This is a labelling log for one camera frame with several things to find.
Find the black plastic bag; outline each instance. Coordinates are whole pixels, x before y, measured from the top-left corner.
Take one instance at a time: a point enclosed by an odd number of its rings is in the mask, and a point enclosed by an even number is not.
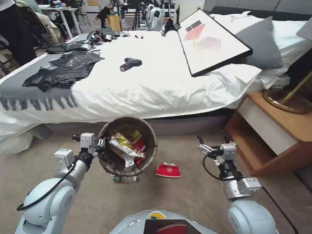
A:
[[[71,53],[63,55],[61,58],[50,61],[51,64],[76,70],[85,65],[88,65],[93,62],[97,62],[101,59],[96,53],[84,53],[81,51],[73,51]]]
[[[70,88],[76,81],[87,77],[94,64],[95,62],[76,70],[47,65],[27,78],[23,83],[23,87],[38,87],[43,92],[51,87]]]
[[[64,52],[71,52],[71,51],[89,51],[94,45],[94,42],[90,40],[88,43],[85,41],[77,41],[77,42],[70,42],[70,43],[64,43],[60,44],[58,46],[54,46],[51,48],[48,48],[46,50],[49,54],[60,54]]]

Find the cordless drill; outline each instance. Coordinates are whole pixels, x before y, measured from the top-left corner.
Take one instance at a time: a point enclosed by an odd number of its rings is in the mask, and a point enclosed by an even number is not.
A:
[[[125,58],[124,61],[126,62],[125,64],[120,66],[120,70],[122,72],[129,70],[132,67],[138,67],[142,65],[142,61],[134,58]]]

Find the trash can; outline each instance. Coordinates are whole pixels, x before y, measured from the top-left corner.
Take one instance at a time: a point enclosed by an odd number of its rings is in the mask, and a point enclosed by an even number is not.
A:
[[[110,149],[109,140],[111,130],[121,133],[128,138],[131,133],[138,130],[143,138],[146,148],[145,160],[139,165],[125,167],[125,161]],[[109,121],[98,134],[98,138],[106,138],[104,153],[99,153],[99,161],[107,173],[115,176],[137,176],[141,174],[154,160],[157,152],[157,139],[152,127],[143,119],[135,116],[121,116]]]

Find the brass lamp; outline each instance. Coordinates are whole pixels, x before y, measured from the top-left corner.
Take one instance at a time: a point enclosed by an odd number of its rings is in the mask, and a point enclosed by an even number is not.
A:
[[[297,36],[312,41],[312,18],[297,32]],[[280,109],[298,114],[309,113],[312,103],[297,92],[311,76],[312,71],[292,91],[272,87],[263,92],[263,97]]]

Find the beige carpet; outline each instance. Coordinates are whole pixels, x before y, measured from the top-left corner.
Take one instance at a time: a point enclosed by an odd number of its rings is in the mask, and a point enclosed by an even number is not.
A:
[[[79,152],[79,143],[72,141],[71,135],[98,131],[98,128],[81,128],[53,134],[46,141],[35,139],[25,152],[0,156],[0,233],[15,232],[21,218],[16,207],[33,187],[53,177],[57,168],[53,154],[60,148]],[[125,216],[146,209],[176,212],[218,233],[234,233],[227,218],[228,202],[222,183],[204,171],[196,136],[159,136],[157,139],[156,158],[138,183],[112,182],[95,159],[67,216],[63,233],[109,233]],[[203,139],[212,146],[224,143],[220,130],[203,135]],[[156,176],[156,168],[163,162],[179,166],[181,178]],[[237,164],[243,175],[248,176],[239,158]],[[219,174],[212,160],[208,161],[207,168]],[[299,233],[312,233],[312,195],[300,181],[293,174],[266,176],[260,180]],[[263,191],[256,193],[255,200],[272,213],[281,234],[293,233]]]

